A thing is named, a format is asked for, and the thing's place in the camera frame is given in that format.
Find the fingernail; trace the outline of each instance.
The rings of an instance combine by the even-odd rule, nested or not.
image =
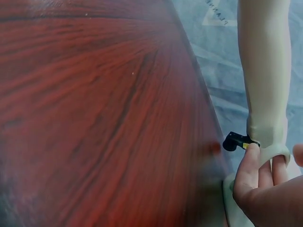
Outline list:
[[[256,149],[260,149],[259,146],[256,144],[256,143],[251,143],[249,144],[249,146],[247,147],[247,149],[253,149],[253,150],[256,150]]]

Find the black plastic part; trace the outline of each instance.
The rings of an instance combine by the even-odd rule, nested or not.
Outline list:
[[[235,132],[230,132],[223,142],[223,148],[227,151],[234,151],[237,146],[244,148],[244,144],[256,143],[260,147],[260,144],[252,141],[249,136],[242,136]]]

